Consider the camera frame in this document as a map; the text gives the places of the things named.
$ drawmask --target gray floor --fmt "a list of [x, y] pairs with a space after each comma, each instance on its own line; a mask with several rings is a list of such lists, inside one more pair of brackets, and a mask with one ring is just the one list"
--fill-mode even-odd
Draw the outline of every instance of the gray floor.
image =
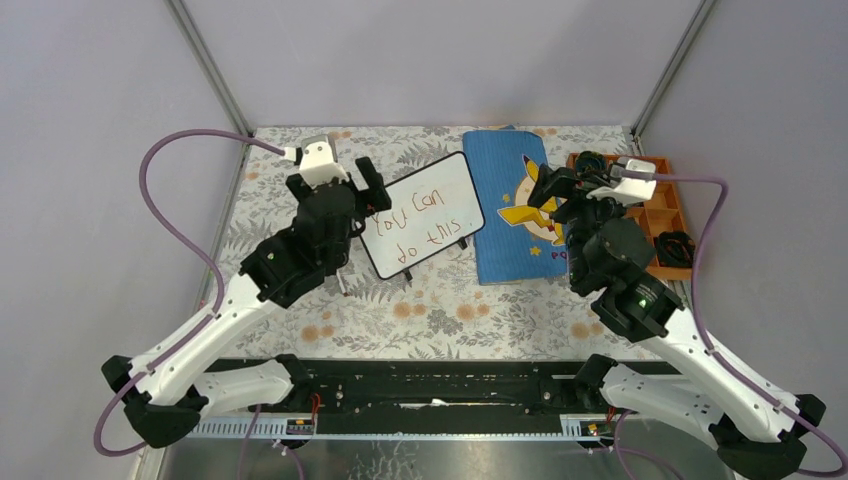
[[[686, 480], [733, 478], [705, 445], [658, 422], [628, 422], [624, 443], [659, 454]], [[233, 480], [239, 446], [240, 440], [183, 440], [169, 449], [160, 479]], [[309, 480], [627, 478], [615, 455], [590, 457], [566, 442], [316, 440], [297, 453]], [[638, 458], [630, 465], [643, 480], [674, 478]], [[291, 458], [282, 457], [268, 441], [251, 441], [243, 480], [296, 478]]]

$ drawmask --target wooden organizer box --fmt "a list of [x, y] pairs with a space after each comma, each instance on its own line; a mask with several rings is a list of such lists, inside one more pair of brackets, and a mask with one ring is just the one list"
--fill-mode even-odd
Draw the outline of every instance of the wooden organizer box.
[[[577, 153], [568, 156], [566, 166], [574, 168], [574, 160]], [[671, 172], [671, 165], [665, 157], [640, 157], [636, 155], [604, 155], [607, 164], [618, 161], [619, 157], [638, 158], [651, 162], [657, 166], [657, 173]], [[671, 182], [657, 182], [654, 196], [644, 203], [644, 207], [633, 207], [627, 210], [626, 218], [632, 218], [642, 227], [645, 238], [654, 245], [654, 237], [662, 232], [682, 230], [689, 233], [686, 221], [683, 218], [683, 210], [680, 205], [680, 195], [677, 193], [677, 185]], [[647, 268], [648, 273], [663, 280], [689, 280], [692, 278], [691, 268], [661, 267], [657, 258], [651, 260]]]

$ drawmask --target whiteboard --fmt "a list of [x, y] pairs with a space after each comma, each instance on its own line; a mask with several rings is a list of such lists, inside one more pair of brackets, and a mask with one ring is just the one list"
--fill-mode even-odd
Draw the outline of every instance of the whiteboard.
[[383, 280], [448, 248], [485, 225], [462, 152], [386, 186], [392, 209], [365, 219], [362, 244]]

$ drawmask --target whiteboard black frame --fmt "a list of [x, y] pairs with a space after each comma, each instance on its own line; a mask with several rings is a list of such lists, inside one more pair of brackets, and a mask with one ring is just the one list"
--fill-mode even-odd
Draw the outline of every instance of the whiteboard black frame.
[[[391, 182], [386, 184], [386, 188], [389, 188], [396, 183], [399, 183], [403, 180], [406, 180], [407, 178], [409, 178], [409, 177], [411, 177], [411, 176], [413, 176], [417, 173], [421, 173], [424, 170], [427, 170], [428, 168], [432, 167], [433, 165], [438, 165], [440, 162], [445, 161], [448, 158], [451, 158], [456, 154], [462, 155], [462, 159], [465, 161], [465, 168], [468, 169], [468, 176], [471, 177], [471, 187], [474, 189], [474, 198], [477, 199], [477, 207], [480, 209], [480, 216], [483, 217], [483, 225], [481, 225], [480, 228], [478, 228], [477, 230], [471, 231], [468, 235], [462, 236], [462, 238], [468, 238], [471, 235], [474, 235], [475, 233], [479, 232], [480, 230], [482, 230], [486, 227], [486, 213], [483, 211], [483, 204], [480, 203], [480, 194], [477, 193], [477, 182], [474, 181], [474, 174], [471, 173], [471, 166], [468, 165], [468, 157], [465, 156], [465, 152], [463, 152], [462, 150], [457, 150], [455, 152], [451, 152], [451, 153], [445, 155], [444, 157], [434, 161], [433, 163], [429, 163], [429, 164], [419, 168], [418, 170], [416, 170], [414, 172], [407, 173], [406, 175], [404, 175], [400, 178], [392, 180]], [[438, 255], [439, 253], [442, 253], [446, 249], [448, 249], [448, 248], [450, 248], [450, 247], [452, 247], [452, 246], [454, 246], [458, 243], [458, 242], [449, 243], [449, 244], [445, 245], [444, 247], [442, 247], [442, 248], [436, 250], [435, 252], [431, 253], [430, 255], [427, 255], [426, 257], [421, 257], [420, 260], [418, 260], [415, 263], [409, 264], [406, 268], [404, 268], [403, 270], [400, 270], [399, 272], [395, 273], [394, 275], [390, 275], [388, 277], [383, 277], [382, 275], [380, 275], [379, 270], [377, 270], [377, 265], [374, 264], [374, 258], [371, 256], [371, 252], [368, 251], [368, 245], [365, 244], [365, 240], [363, 240], [362, 237], [360, 236], [359, 241], [362, 243], [362, 247], [365, 248], [365, 254], [368, 255], [368, 260], [371, 262], [371, 267], [374, 268], [374, 273], [377, 274], [377, 278], [379, 278], [380, 280], [388, 280], [392, 277], [400, 275], [404, 271], [408, 271], [410, 268], [418, 265], [419, 263], [423, 262], [424, 260], [427, 260], [428, 258], [433, 257], [435, 255]]]

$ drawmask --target blue cloth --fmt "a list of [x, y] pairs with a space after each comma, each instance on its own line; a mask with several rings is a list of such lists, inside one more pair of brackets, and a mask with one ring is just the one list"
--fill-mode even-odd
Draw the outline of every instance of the blue cloth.
[[486, 226], [474, 235], [481, 284], [564, 275], [562, 229], [528, 207], [538, 165], [547, 164], [542, 139], [518, 130], [476, 130], [462, 136]]

